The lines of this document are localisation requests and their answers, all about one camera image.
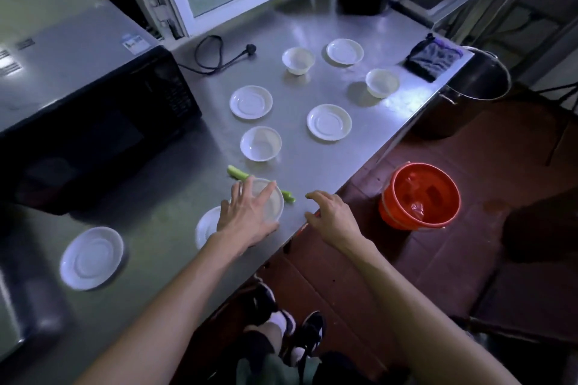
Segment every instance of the black sneaker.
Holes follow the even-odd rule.
[[[311,313],[295,332],[293,349],[289,353],[289,365],[294,367],[303,356],[310,356],[321,344],[326,328],[322,313],[318,310]]]
[[[295,319],[286,310],[279,309],[277,303],[275,302],[273,291],[269,286],[263,282],[259,282],[255,289],[248,293],[248,296],[248,306],[252,324],[261,325],[271,317],[272,313],[278,312],[280,310],[283,316],[285,316],[285,321],[287,322],[285,336],[289,337],[293,335],[295,328],[297,327]]]

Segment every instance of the black microwave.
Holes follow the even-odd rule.
[[[172,54],[100,2],[0,49],[0,199],[82,207],[197,117]]]

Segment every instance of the dish towel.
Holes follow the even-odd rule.
[[[430,33],[425,40],[415,45],[403,66],[427,82],[434,82],[462,56],[464,53],[460,49],[446,44]]]

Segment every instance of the stainless steel pot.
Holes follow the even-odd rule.
[[[423,138],[449,137],[511,88],[510,72],[488,51],[464,46],[474,55],[431,101],[413,131]]]

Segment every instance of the orange bucket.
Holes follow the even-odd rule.
[[[443,228],[459,212],[458,187],[443,170],[427,163],[397,168],[381,193],[379,214],[400,230]]]

